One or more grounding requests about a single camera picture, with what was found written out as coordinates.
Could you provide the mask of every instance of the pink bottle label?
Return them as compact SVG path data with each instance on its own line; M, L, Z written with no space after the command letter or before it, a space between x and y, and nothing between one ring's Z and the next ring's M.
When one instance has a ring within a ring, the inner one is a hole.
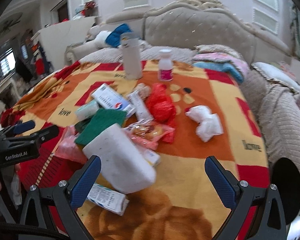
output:
M161 70L161 69L159 69L159 79L161 81L170 81L170 80L172 80L172 69L170 69L170 70Z

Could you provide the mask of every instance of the crumpled white tissue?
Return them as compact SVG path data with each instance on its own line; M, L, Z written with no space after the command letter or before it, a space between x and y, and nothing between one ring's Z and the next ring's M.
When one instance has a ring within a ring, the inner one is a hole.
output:
M199 123L196 134L202 141L208 142L214 135L223 134L221 121L217 114L212 114L207 106L195 106L186 112L186 116Z

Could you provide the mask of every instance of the colorful patterned blanket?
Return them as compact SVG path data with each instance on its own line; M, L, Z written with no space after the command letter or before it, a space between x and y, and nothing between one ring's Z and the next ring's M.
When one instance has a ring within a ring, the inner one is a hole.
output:
M47 78L14 107L10 121L34 120L39 130L50 124L59 136L43 144L38 159L21 164L26 188L54 186L69 179L81 165L54 157L64 128L77 123L74 111L91 100L90 93L103 83L127 95L138 83L157 82L157 61L143 62L143 78L126 80L119 63L76 63ZM214 155L238 179L267 187L269 174L265 146L247 102L228 74L175 62L174 78L167 85L177 108L173 144L159 143L161 163L154 185L129 194L130 203L121 217L88 201L77 213L95 239L212 239L230 210L226 209L204 171L205 158ZM198 124L184 114L188 107L206 105L220 117L224 134L204 143L195 134ZM127 124L135 122L131 117ZM102 176L97 182L111 187ZM254 209L238 236L243 239Z

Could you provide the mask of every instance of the white foam block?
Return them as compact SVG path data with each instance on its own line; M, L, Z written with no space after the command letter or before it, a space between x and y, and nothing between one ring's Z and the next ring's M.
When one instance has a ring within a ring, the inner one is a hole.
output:
M143 158L136 146L118 124L100 133L83 148L89 159L101 159L102 176L124 194L137 192L155 182L155 169Z

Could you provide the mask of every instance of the black cable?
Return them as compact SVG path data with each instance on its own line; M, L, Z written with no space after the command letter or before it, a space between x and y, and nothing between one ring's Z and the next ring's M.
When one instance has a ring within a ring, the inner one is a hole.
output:
M22 234L33 236L46 236L54 238L55 240L70 240L68 236L58 232L27 225L9 224L0 222L0 231L4 234Z

